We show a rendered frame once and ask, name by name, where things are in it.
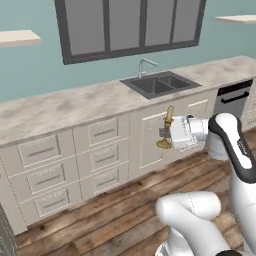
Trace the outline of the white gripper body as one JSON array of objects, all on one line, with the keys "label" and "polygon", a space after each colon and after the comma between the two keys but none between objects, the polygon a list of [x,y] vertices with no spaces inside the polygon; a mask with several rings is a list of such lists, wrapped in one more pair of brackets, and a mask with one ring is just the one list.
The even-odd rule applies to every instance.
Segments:
[{"label": "white gripper body", "polygon": [[190,148],[197,144],[197,139],[191,133],[189,122],[184,116],[176,116],[170,127],[172,146],[176,150]]}]

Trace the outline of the candle in brass holder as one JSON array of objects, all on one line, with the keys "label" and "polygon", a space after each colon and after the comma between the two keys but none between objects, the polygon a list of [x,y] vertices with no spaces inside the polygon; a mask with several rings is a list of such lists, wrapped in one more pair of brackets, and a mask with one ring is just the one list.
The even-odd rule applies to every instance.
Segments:
[{"label": "candle in brass holder", "polygon": [[[173,110],[174,107],[173,106],[169,106],[167,109],[167,113],[166,116],[164,118],[164,129],[167,129],[170,131],[172,122],[173,122]],[[171,143],[171,137],[170,138],[164,138],[161,137],[161,140],[158,140],[156,142],[156,145],[161,148],[161,149],[170,149],[172,147],[172,143]]]}]

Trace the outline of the beige cabinet door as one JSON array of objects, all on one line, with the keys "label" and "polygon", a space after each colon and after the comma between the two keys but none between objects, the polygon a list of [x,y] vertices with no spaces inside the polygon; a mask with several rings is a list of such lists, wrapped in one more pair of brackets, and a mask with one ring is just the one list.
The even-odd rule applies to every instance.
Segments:
[{"label": "beige cabinet door", "polygon": [[[192,115],[195,118],[207,118],[209,116],[209,111],[212,109],[212,103],[208,96],[202,96],[196,99],[194,96],[184,98],[180,102],[178,110],[175,112],[177,116],[187,116]],[[196,145],[179,150],[180,157],[187,157],[197,151],[204,148],[204,142],[198,142]]]},{"label": "beige cabinet door", "polygon": [[168,104],[160,104],[130,114],[130,180],[177,159],[178,154],[173,149],[164,150],[156,145],[159,129],[164,127],[167,108]]}]

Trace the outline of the dark grey double sink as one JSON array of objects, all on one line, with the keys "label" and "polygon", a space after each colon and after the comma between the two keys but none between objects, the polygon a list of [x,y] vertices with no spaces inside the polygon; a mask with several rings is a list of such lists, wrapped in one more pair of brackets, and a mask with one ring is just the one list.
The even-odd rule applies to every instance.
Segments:
[{"label": "dark grey double sink", "polygon": [[136,91],[146,99],[154,99],[164,95],[182,92],[200,87],[200,84],[190,81],[171,71],[121,80],[121,83]]}]

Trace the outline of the steel dishwasher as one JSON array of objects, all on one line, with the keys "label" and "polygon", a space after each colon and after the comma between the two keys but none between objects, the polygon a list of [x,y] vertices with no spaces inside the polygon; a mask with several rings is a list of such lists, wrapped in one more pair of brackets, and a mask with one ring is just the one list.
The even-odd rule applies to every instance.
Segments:
[{"label": "steel dishwasher", "polygon": [[226,112],[241,118],[252,84],[253,80],[250,79],[219,88],[213,113]]}]

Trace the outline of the beige drawer front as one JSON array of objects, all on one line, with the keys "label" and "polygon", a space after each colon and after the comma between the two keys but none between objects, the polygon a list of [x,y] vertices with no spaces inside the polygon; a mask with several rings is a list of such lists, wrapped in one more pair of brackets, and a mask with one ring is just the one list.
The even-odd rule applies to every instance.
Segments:
[{"label": "beige drawer front", "polygon": [[119,166],[93,174],[80,180],[82,197],[84,200],[107,192],[114,187],[128,181],[129,163],[125,162]]},{"label": "beige drawer front", "polygon": [[75,154],[71,130],[10,146],[0,151],[8,176],[40,167]]},{"label": "beige drawer front", "polygon": [[129,115],[121,115],[73,129],[75,149],[82,153],[129,136]]},{"label": "beige drawer front", "polygon": [[77,155],[80,178],[89,177],[108,167],[129,160],[129,139],[123,139]]},{"label": "beige drawer front", "polygon": [[76,181],[24,201],[19,207],[25,223],[31,225],[81,201],[80,184]]},{"label": "beige drawer front", "polygon": [[[58,179],[36,185],[37,182],[60,175]],[[76,157],[69,157],[44,165],[9,178],[11,187],[19,202],[28,200],[58,186],[77,181],[79,178]]]}]

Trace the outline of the silver tap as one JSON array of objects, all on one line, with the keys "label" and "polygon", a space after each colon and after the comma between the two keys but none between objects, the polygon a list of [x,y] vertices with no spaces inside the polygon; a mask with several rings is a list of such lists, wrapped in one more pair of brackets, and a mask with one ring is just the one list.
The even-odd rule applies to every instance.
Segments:
[{"label": "silver tap", "polygon": [[138,68],[138,78],[141,79],[142,76],[145,74],[145,72],[143,71],[143,64],[144,63],[147,63],[147,64],[150,64],[150,65],[153,65],[154,67],[158,67],[158,63],[152,61],[152,60],[149,60],[147,58],[142,58],[140,61],[139,61],[139,68]]}]

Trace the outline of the beige drawer stack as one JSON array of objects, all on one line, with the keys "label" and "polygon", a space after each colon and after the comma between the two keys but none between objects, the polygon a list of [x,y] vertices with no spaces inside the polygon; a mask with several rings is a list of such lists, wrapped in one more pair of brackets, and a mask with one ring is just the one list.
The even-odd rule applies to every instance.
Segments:
[{"label": "beige drawer stack", "polygon": [[256,79],[253,80],[250,94],[244,106],[241,122],[243,131],[256,127]]}]

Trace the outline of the dark framed window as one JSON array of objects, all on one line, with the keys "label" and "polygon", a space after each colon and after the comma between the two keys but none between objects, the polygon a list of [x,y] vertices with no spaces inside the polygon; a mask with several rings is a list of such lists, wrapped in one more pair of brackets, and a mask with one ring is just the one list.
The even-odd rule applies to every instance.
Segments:
[{"label": "dark framed window", "polygon": [[194,47],[206,0],[54,0],[63,63]]}]

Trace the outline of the grey metal appliance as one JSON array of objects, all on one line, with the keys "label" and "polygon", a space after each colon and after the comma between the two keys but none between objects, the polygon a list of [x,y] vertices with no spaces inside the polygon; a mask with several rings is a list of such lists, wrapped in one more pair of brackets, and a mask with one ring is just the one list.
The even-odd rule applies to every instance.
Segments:
[{"label": "grey metal appliance", "polygon": [[17,256],[17,245],[12,227],[0,204],[0,256]]}]

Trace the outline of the pale wooden wall shelf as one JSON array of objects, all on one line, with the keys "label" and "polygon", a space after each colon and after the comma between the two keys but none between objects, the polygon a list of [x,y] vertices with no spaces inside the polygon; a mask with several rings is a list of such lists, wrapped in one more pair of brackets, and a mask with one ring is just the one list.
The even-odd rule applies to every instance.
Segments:
[{"label": "pale wooden wall shelf", "polygon": [[219,16],[216,20],[240,24],[256,24],[256,15]]},{"label": "pale wooden wall shelf", "polygon": [[36,44],[41,41],[32,30],[0,31],[0,47]]}]

